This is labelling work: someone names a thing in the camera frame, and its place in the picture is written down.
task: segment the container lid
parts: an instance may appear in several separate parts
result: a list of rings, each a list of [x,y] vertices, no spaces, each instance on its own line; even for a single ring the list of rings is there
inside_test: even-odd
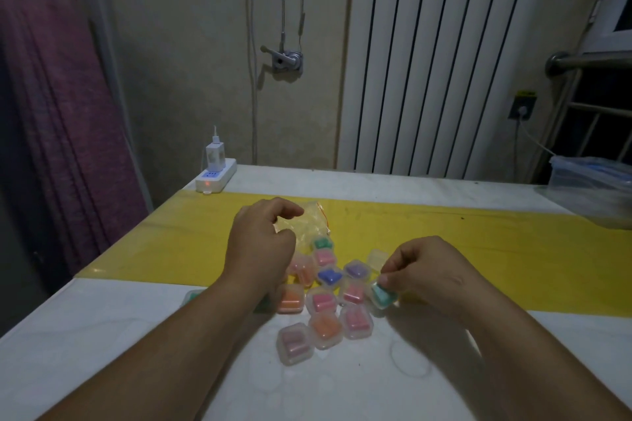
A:
[[[555,155],[551,157],[550,164],[553,168],[571,170],[615,188],[632,190],[632,166],[619,161]]]

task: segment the white tabletop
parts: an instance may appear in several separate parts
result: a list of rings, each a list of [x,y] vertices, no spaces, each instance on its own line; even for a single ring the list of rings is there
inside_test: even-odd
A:
[[[532,186],[241,166],[228,191],[312,198],[565,212]],[[131,346],[182,303],[190,286],[77,279],[0,339],[2,419],[31,420]],[[534,312],[632,406],[632,319]],[[478,353],[428,307],[374,318],[373,335],[343,340],[294,367],[278,330],[307,314],[252,315],[204,419],[488,418]]]

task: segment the power strip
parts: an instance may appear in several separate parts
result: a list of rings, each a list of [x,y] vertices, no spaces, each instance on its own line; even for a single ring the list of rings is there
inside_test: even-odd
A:
[[[233,177],[236,171],[237,161],[234,158],[227,158],[224,170],[220,172],[204,170],[195,177],[195,191],[205,195],[219,193],[224,190],[228,180]]]

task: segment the person's right hand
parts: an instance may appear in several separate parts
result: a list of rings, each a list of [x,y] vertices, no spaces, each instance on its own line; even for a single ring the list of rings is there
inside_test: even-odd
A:
[[[472,299],[496,291],[459,250],[439,236],[400,245],[377,281],[392,291],[410,291],[459,321]]]

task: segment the curtain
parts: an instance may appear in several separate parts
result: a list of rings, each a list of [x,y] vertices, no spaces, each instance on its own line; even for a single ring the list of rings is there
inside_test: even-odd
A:
[[[146,215],[122,117],[75,0],[0,0],[14,97],[70,273]]]

